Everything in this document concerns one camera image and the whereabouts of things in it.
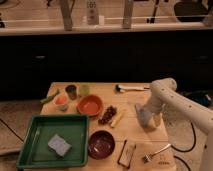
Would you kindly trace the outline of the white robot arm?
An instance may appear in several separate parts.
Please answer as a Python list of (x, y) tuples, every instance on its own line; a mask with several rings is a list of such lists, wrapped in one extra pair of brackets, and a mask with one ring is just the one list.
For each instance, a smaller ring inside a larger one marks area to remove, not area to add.
[(199, 170), (213, 171), (213, 110), (178, 94), (176, 88), (173, 78), (155, 80), (150, 84), (151, 96), (142, 107), (142, 125), (147, 126), (164, 104), (172, 106), (207, 135)]

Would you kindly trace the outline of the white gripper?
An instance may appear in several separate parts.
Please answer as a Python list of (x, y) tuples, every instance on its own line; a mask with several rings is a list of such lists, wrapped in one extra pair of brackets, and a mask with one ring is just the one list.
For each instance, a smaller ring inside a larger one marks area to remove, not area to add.
[(153, 113), (151, 122), (153, 122), (155, 127), (158, 127), (161, 124), (161, 111), (163, 103), (159, 100), (149, 100), (144, 106), (146, 106)]

